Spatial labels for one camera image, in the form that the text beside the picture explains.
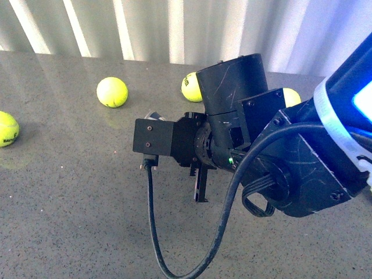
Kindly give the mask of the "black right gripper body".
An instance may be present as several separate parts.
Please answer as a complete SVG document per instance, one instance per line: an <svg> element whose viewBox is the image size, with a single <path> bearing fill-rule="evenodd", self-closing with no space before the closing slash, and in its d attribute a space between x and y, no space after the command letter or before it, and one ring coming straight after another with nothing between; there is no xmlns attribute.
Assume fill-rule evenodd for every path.
<svg viewBox="0 0 372 279"><path fill-rule="evenodd" d="M212 161L210 143L212 132L207 116L203 113L187 112L173 125L171 157L181 167L189 167L190 175L196 175L201 163L207 169L216 169Z"/></svg>

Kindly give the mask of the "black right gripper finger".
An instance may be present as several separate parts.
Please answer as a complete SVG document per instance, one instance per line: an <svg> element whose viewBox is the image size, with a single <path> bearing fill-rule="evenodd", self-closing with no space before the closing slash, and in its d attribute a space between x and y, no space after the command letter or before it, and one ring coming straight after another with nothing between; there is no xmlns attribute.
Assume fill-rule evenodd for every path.
<svg viewBox="0 0 372 279"><path fill-rule="evenodd" d="M197 175L195 180L194 200L198 203L208 202L206 199L206 185L208 179L208 167L203 163L198 163Z"/></svg>

